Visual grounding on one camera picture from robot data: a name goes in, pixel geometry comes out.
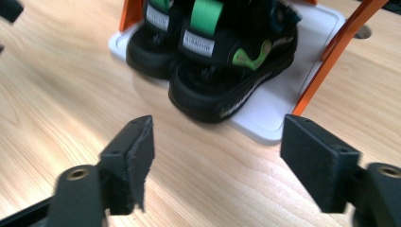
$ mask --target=white tray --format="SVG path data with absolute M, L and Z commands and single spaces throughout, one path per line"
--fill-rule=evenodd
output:
M 345 23 L 337 11 L 312 6 L 304 1 L 288 1 L 303 17 L 298 25 L 299 40 L 294 63 L 280 76 L 260 85 L 228 121 L 233 127 L 262 144 L 280 142 L 285 114 L 292 113 L 297 100 L 321 66 L 320 56 L 329 41 Z M 130 36 L 142 23 L 109 40 L 112 53 L 126 59 Z

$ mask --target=white label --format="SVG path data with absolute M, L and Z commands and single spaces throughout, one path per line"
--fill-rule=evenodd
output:
M 151 5 L 148 5 L 147 20 L 154 26 L 159 27 L 161 30 L 167 31 L 170 18 L 168 15 L 165 15 L 153 8 Z
M 183 47 L 197 54 L 211 57 L 215 41 L 202 38 L 186 30 L 183 35 Z

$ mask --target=velcro strap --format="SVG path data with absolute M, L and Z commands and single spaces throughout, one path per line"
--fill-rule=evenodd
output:
M 158 10 L 168 13 L 168 9 L 170 9 L 170 1 L 169 0 L 151 0 L 151 4 L 158 8 Z
M 216 0 L 196 0 L 192 10 L 191 28 L 209 36 L 215 34 L 223 4 Z

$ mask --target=orange metal frame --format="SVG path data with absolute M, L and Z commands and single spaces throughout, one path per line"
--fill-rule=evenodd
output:
M 304 0 L 311 5 L 317 5 L 318 0 Z M 340 31 L 334 36 L 322 54 L 322 65 L 309 82 L 304 93 L 298 100 L 293 114 L 301 115 L 311 98 L 323 83 L 325 77 L 339 59 L 345 47 L 354 38 L 357 31 L 378 11 L 388 0 L 363 0 L 354 13 L 348 18 Z M 125 0 L 120 21 L 120 32 L 127 30 L 133 24 L 142 20 L 143 0 Z

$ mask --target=sandal strap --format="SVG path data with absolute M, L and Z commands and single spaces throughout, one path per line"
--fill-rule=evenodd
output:
M 150 3 L 163 13 L 168 13 L 170 9 L 169 0 L 150 0 Z
M 213 36 L 222 11 L 223 4 L 219 1 L 197 0 L 192 10 L 191 28 L 206 35 Z

